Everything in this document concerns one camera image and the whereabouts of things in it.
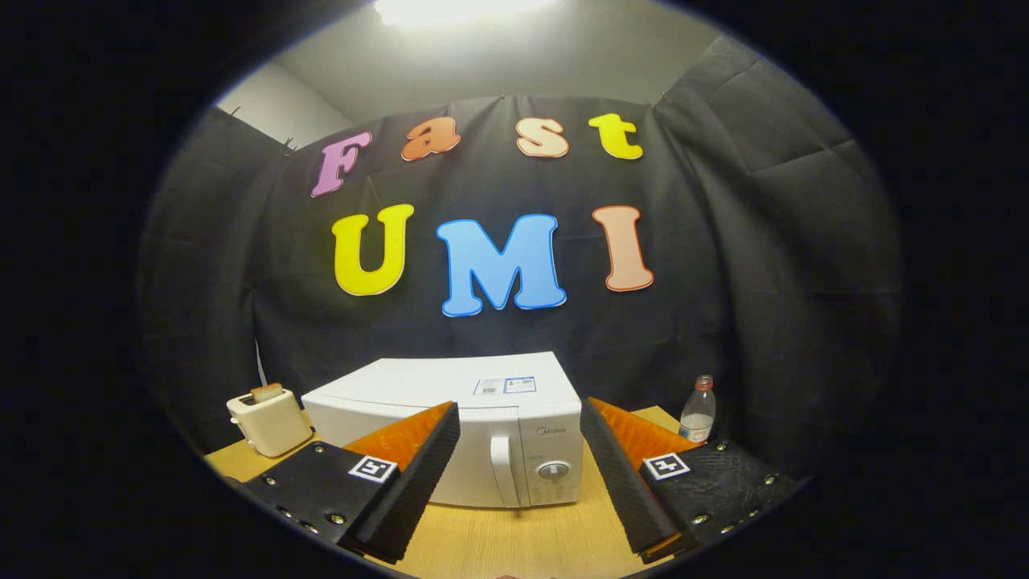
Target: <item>yellow letter u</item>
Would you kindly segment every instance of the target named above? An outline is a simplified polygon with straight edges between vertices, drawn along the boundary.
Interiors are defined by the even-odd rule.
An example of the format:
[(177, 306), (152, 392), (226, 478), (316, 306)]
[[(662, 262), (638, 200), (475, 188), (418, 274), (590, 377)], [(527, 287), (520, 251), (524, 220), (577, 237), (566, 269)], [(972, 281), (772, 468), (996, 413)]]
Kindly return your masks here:
[(393, 205), (379, 211), (386, 225), (383, 264), (376, 270), (361, 268), (361, 230), (367, 215), (351, 215), (332, 223), (335, 236), (335, 282), (352, 296), (375, 296), (396, 284), (403, 273), (404, 225), (415, 213), (411, 205)]

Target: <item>microwave door handle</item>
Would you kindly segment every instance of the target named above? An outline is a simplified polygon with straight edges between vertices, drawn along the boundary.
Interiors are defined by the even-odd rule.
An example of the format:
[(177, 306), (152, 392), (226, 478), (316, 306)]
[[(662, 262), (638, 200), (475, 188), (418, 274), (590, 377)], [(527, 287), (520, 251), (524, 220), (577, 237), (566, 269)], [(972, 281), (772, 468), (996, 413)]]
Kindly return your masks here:
[(490, 460), (493, 476), (500, 490), (500, 501), (505, 508), (519, 507), (518, 491), (514, 488), (514, 474), (511, 472), (510, 444), (505, 436), (495, 436), (490, 441)]

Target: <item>black border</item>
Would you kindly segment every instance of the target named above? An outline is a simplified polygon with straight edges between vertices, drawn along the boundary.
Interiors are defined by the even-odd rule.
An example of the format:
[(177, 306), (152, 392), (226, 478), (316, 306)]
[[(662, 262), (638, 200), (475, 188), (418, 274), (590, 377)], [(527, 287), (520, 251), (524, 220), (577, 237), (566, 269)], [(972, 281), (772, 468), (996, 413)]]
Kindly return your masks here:
[[(228, 79), (353, 4), (38, 2), (15, 23), (11, 110), (26, 130), (9, 254), (11, 285), (30, 288), (12, 307), (29, 370), (10, 398), (22, 418), (12, 464), (39, 470), (19, 478), (42, 499), (16, 501), (31, 512), (14, 540), (36, 569), (367, 575), (268, 524), (211, 476), (143, 396), (132, 309), (147, 201), (190, 119)], [(691, 5), (822, 96), (878, 161), (900, 219), (908, 310), (891, 388), (845, 460), (747, 533), (662, 571), (999, 568), (1014, 528), (989, 519), (1016, 491), (1003, 428), (1020, 423), (1004, 385), (1020, 385), (1025, 358), (1003, 296), (1021, 288), (1025, 260), (1013, 198), (1026, 169), (1012, 146), (1025, 14), (982, 2)], [(979, 436), (950, 436), (958, 411), (975, 415)]]

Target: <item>black cloth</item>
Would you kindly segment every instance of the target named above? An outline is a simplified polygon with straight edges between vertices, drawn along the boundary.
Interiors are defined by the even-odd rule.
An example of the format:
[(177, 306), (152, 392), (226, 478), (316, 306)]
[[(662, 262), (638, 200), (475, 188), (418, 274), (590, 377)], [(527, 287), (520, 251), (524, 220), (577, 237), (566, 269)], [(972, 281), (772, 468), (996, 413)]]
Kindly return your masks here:
[(726, 37), (655, 112), (715, 229), (746, 445), (810, 474), (858, 428), (897, 346), (900, 244), (879, 175), (814, 95)]
[(225, 402), (260, 386), (253, 317), (244, 304), (247, 229), (259, 209), (251, 185), (286, 152), (239, 118), (210, 109), (168, 167), (140, 240), (146, 385), (204, 453), (239, 438)]
[[(588, 120), (610, 112), (636, 124), (629, 142), (643, 147), (641, 158), (604, 151)], [(457, 120), (461, 142), (403, 160), (407, 131), (440, 115)], [(523, 154), (514, 124), (525, 116), (561, 122), (569, 152)], [(372, 143), (342, 188), (312, 197), (322, 147), (363, 131)], [(899, 264), (875, 172), (809, 93), (734, 42), (716, 42), (653, 108), (473, 99), (268, 154), (212, 191), (223, 201), (182, 198), (169, 192), (182, 188), (170, 177), (148, 227), (141, 293), (151, 387), (205, 453), (239, 439), (224, 402), (257, 384), (254, 340), (268, 381), (297, 395), (379, 358), (553, 351), (580, 396), (677, 417), (694, 378), (712, 374), (714, 434), (794, 475), (854, 428), (883, 379)], [(369, 216), (361, 261), (372, 269), (383, 252), (376, 214), (400, 203), (415, 207), (402, 277), (378, 296), (343, 292), (332, 223)], [(591, 213), (605, 205), (642, 213), (637, 230), (655, 280), (641, 291), (604, 285), (607, 244)], [(189, 233), (168, 232), (164, 213), (196, 215), (177, 222), (217, 232), (176, 245)], [(521, 311), (508, 300), (497, 312), (476, 285), (483, 312), (445, 317), (447, 247), (435, 228), (476, 219), (502, 248), (528, 213), (559, 221), (554, 259), (567, 302)], [(518, 289), (516, 281), (511, 295)]]

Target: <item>orange soft pad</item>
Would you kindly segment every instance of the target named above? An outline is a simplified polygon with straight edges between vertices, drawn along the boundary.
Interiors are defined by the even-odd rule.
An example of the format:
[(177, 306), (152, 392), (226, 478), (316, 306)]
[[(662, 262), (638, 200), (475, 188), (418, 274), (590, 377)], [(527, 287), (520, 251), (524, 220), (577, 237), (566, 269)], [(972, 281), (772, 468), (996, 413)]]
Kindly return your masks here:
[(697, 448), (700, 444), (689, 442), (681, 436), (667, 431), (650, 421), (640, 419), (617, 406), (591, 398), (600, 415), (607, 423), (607, 428), (614, 433), (614, 438), (622, 446), (633, 470), (639, 472), (643, 459), (661, 457), (669, 453), (682, 453)]
[(451, 404), (454, 403), (445, 402), (414, 417), (407, 417), (384, 429), (379, 429), (368, 436), (359, 438), (344, 448), (358, 455), (368, 455), (376, 459), (392, 461), (399, 466), (401, 472), (405, 471), (415, 455), (418, 454), (418, 449), (422, 447), (425, 439), (439, 424), (439, 420), (442, 419)]

